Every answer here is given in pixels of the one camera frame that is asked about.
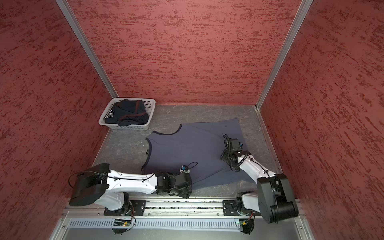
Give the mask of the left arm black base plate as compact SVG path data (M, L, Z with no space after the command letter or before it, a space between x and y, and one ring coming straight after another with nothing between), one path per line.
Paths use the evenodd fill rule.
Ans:
M147 201L129 200L123 204L123 207L116 211L110 211L105 208L104 216L143 216Z

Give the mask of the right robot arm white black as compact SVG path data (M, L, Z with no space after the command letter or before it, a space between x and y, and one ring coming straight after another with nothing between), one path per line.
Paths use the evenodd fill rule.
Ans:
M238 139L224 134L225 150L220 159L236 173L245 172L256 184L256 192L240 194L236 197L236 207L240 215L253 217L259 213L268 223L278 223L296 218L299 215L295 194L289 179L284 174L271 172L256 161L249 151L243 150Z

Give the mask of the grey-blue tank top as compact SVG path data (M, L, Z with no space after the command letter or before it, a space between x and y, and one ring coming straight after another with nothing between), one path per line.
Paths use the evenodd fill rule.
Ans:
M237 119L181 124L172 134L153 131L146 138L149 154L141 171L143 174L167 172L177 175L182 166L189 166L193 190L240 181L252 183L246 172L234 172L220 159L225 150L224 134L238 139L247 150Z

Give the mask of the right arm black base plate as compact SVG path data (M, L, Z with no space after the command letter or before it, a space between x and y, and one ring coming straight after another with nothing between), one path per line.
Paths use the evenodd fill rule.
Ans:
M235 200L223 200L224 216L249 216L250 210L243 206L241 198Z

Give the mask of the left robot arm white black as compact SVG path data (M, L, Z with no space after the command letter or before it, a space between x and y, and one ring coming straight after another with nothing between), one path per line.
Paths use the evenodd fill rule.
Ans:
M109 164L99 164L74 176L75 184L70 185L71 207L97 204L118 215L130 211L130 192L169 194L183 199L189 198L193 192L192 178L188 172L177 175L162 172L136 175L111 170Z

